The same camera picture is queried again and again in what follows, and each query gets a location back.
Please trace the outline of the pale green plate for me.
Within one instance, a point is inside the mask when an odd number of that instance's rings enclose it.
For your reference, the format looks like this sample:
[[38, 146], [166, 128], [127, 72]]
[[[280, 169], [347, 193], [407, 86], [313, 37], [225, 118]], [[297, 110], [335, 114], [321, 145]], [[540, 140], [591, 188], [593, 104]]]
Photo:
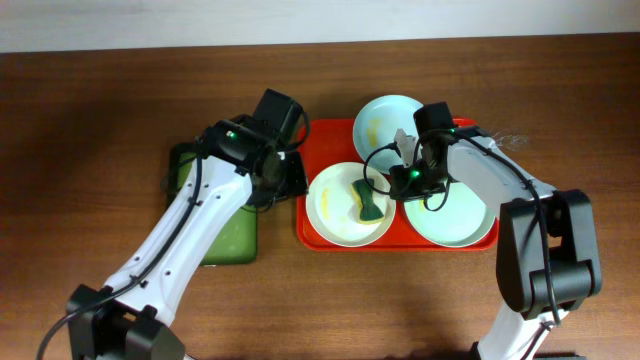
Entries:
[[414, 230], [436, 245], [448, 248], [464, 248], [483, 239], [494, 225], [496, 216], [485, 203], [466, 185], [452, 183], [445, 204], [444, 193], [427, 200], [404, 203], [404, 211]]

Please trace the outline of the cream white plate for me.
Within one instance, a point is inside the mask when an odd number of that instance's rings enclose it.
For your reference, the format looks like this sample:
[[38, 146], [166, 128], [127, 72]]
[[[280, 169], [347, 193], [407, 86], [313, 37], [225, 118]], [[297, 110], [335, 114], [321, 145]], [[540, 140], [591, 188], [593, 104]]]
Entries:
[[342, 162], [322, 170], [311, 182], [305, 200], [307, 219], [324, 240], [342, 248], [357, 248], [379, 240], [391, 227], [396, 202], [387, 195], [372, 194], [382, 218], [363, 223], [352, 183], [363, 179], [364, 165]]

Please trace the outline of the green yellow sponge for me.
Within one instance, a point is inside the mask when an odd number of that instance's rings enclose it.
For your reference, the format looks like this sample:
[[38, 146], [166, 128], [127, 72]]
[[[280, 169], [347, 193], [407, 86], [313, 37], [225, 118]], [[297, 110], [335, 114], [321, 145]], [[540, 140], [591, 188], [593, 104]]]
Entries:
[[351, 184], [351, 192], [357, 205], [357, 222], [360, 224], [379, 223], [384, 218], [384, 213], [375, 204], [373, 190], [368, 185], [367, 179], [359, 179]]

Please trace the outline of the light blue plate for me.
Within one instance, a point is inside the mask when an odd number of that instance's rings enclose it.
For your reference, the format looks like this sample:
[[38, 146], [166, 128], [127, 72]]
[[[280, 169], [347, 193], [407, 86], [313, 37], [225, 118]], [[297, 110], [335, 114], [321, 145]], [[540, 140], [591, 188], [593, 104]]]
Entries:
[[353, 126], [353, 142], [360, 158], [392, 143], [399, 129], [417, 136], [414, 113], [423, 104], [404, 95], [385, 95], [367, 103], [357, 114]]

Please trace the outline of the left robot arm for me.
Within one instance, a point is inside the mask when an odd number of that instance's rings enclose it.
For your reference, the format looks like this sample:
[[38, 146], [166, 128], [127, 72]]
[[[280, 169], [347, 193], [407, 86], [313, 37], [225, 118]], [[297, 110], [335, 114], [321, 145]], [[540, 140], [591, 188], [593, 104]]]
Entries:
[[294, 138], [311, 123], [291, 97], [268, 89], [250, 115], [207, 127], [192, 145], [190, 172], [159, 222], [101, 289], [79, 286], [60, 323], [74, 359], [184, 359], [171, 330], [196, 269], [243, 207], [268, 209], [306, 193]]

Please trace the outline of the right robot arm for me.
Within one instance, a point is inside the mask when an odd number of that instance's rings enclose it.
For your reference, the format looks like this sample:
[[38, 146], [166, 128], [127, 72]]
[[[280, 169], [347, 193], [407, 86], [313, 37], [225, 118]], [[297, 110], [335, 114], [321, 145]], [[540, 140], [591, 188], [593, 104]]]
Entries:
[[592, 204], [560, 191], [509, 159], [488, 132], [454, 123], [446, 103], [413, 115], [416, 139], [399, 144], [390, 170], [397, 201], [467, 186], [499, 221], [496, 278], [503, 304], [474, 359], [531, 359], [562, 320], [602, 288]]

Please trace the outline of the green rectangular tray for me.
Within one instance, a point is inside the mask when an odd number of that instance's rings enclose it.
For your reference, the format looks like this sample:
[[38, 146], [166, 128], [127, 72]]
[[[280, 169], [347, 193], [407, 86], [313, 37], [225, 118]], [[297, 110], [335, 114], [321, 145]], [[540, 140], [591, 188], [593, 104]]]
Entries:
[[[169, 208], [186, 181], [195, 157], [190, 143], [179, 143], [169, 152], [168, 173], [162, 181]], [[203, 267], [239, 265], [254, 262], [257, 257], [257, 210], [241, 207], [222, 227], [201, 260]]]

